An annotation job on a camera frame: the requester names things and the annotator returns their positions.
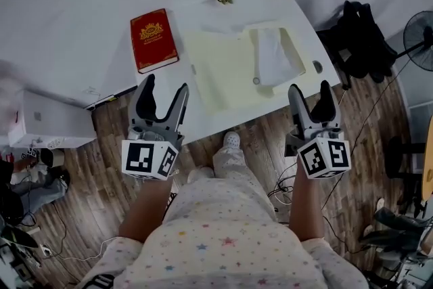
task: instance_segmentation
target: pajamas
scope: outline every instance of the pajamas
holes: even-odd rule
[[[301,243],[276,222],[240,149],[222,148],[214,171],[179,190],[144,244],[115,239],[78,287],[109,273],[122,289],[368,288],[325,240]]]

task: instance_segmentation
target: black and white marker cube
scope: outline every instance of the black and white marker cube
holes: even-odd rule
[[[167,141],[122,141],[122,172],[142,179],[166,181],[177,154]]]
[[[351,168],[348,141],[316,137],[298,154],[309,179],[333,177]]]

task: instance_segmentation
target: person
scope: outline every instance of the person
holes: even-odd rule
[[[189,174],[165,217],[172,179],[146,181],[77,288],[368,288],[323,239],[319,184],[299,161],[288,228],[247,167],[237,133],[226,134],[213,164]]]
[[[7,224],[31,223],[33,214],[44,204],[64,196],[68,189],[69,174],[58,168],[49,169],[46,175],[38,172],[37,182],[10,184],[14,173],[22,172],[37,161],[35,157],[14,163],[0,160],[0,215]]]

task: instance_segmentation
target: white cloth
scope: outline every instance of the white cloth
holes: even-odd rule
[[[81,286],[101,273],[114,288],[368,288],[324,240],[301,243],[273,206],[241,150],[214,156],[214,179],[184,185],[142,245],[120,238]]]

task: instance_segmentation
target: wooden floor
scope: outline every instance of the wooden floor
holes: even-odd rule
[[[355,80],[354,87],[344,96],[341,111],[345,135],[351,147],[388,81],[376,85],[369,78]],[[334,91],[338,98],[342,96],[340,87],[334,87]],[[120,172],[121,141],[127,134],[127,104],[130,98],[126,95],[94,111],[97,141],[66,151],[66,167],[71,174],[72,185],[66,197],[55,203],[67,228],[63,257],[83,259],[98,254],[101,243],[116,235],[129,204],[140,188],[141,182]],[[317,96],[310,97],[308,103],[314,104],[315,100]],[[283,157],[284,139],[292,127],[290,109],[286,107],[235,128],[241,136],[247,163],[267,192],[274,188],[281,172],[294,162],[293,158]],[[338,237],[346,240],[351,252],[360,249],[357,238],[363,228],[371,223],[378,198],[384,197],[386,206],[396,210],[402,184],[399,180],[389,180],[385,175],[383,155],[384,144],[394,135],[402,135],[406,140],[409,138],[407,117],[396,83],[391,84],[384,93],[363,127],[352,157],[353,169],[345,174],[323,209],[323,214],[329,218]],[[190,170],[200,165],[211,165],[212,156],[221,147],[222,140],[223,133],[218,133],[183,146],[177,161],[179,174],[174,190],[186,182]],[[288,170],[285,176],[293,174],[294,168]],[[322,201],[336,180],[322,181]],[[289,201],[287,196],[280,195],[279,198]],[[280,204],[274,198],[272,202],[279,209],[280,221],[288,221],[289,206]],[[37,225],[41,227],[41,231],[35,234],[37,242],[52,247],[55,252],[60,251],[65,231],[54,207],[42,208],[36,217]],[[338,253],[361,269],[371,268],[372,250],[367,254],[350,254],[328,225],[326,233],[326,239]],[[40,250],[37,254],[43,258]],[[35,272],[43,283],[64,288],[68,282],[77,283],[96,261],[54,257],[42,260],[42,268]]]

